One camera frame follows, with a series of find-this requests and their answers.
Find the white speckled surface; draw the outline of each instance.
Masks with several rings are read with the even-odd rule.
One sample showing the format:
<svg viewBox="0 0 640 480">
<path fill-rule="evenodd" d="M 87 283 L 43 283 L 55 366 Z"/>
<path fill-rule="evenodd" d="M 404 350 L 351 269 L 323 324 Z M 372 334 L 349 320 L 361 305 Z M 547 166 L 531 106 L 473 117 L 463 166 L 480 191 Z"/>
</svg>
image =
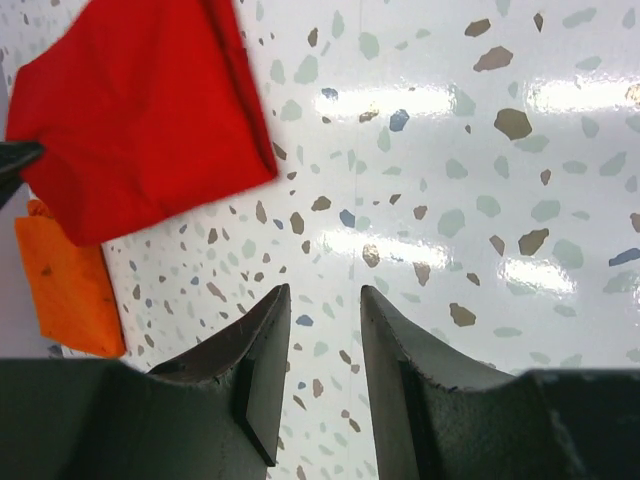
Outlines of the white speckled surface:
<svg viewBox="0 0 640 480">
<path fill-rule="evenodd" d="M 55 3 L 0 5 L 9 84 Z M 127 362 L 289 282 L 276 479 L 376 478 L 363 284 L 505 371 L 640 362 L 639 2 L 237 7 L 285 176 L 105 246 Z"/>
</svg>

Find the red cloth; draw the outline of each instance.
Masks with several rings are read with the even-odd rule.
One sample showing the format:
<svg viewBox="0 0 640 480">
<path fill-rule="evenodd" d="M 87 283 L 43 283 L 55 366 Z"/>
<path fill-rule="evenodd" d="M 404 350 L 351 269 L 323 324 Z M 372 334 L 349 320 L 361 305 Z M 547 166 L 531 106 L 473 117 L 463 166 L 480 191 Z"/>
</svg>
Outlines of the red cloth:
<svg viewBox="0 0 640 480">
<path fill-rule="evenodd" d="M 231 0 L 92 0 L 18 72 L 8 140 L 69 239 L 94 245 L 273 179 Z"/>
</svg>

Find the folded cloth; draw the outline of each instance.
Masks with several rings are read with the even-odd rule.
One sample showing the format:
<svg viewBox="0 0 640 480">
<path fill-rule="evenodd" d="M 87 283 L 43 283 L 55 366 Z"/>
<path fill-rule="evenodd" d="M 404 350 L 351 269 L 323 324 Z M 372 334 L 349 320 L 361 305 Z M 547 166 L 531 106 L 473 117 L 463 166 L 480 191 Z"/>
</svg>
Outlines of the folded cloth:
<svg viewBox="0 0 640 480">
<path fill-rule="evenodd" d="M 31 285 L 40 332 L 101 357 L 126 351 L 109 274 L 98 247 L 76 247 L 46 206 L 30 200 L 16 236 Z"/>
<path fill-rule="evenodd" d="M 231 0 L 92 0 L 17 75 L 7 140 L 76 245 L 97 245 L 277 175 Z"/>
</svg>

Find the orange cloth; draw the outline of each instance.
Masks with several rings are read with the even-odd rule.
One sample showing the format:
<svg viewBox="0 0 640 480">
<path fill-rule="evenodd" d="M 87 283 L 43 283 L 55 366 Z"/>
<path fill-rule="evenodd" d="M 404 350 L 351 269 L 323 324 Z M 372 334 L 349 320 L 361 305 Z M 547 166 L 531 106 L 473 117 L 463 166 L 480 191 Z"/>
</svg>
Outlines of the orange cloth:
<svg viewBox="0 0 640 480">
<path fill-rule="evenodd" d="M 126 351 L 109 274 L 97 247 L 76 247 L 40 200 L 17 218 L 16 236 L 40 322 L 40 332 L 101 357 Z"/>
</svg>

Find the black object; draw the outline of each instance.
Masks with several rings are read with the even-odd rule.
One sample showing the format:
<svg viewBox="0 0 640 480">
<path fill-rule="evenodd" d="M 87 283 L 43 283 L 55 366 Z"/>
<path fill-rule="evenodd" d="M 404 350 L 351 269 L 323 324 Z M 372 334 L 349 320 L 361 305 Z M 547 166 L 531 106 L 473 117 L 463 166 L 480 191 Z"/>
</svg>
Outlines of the black object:
<svg viewBox="0 0 640 480">
<path fill-rule="evenodd" d="M 0 478 L 264 480 L 276 458 L 289 286 L 149 374 L 0 361 Z"/>
<path fill-rule="evenodd" d="M 20 171 L 43 153 L 37 142 L 0 142 L 0 209 L 22 185 Z"/>
<path fill-rule="evenodd" d="M 363 287 L 380 480 L 640 478 L 640 372 L 530 371 L 459 353 Z"/>
</svg>

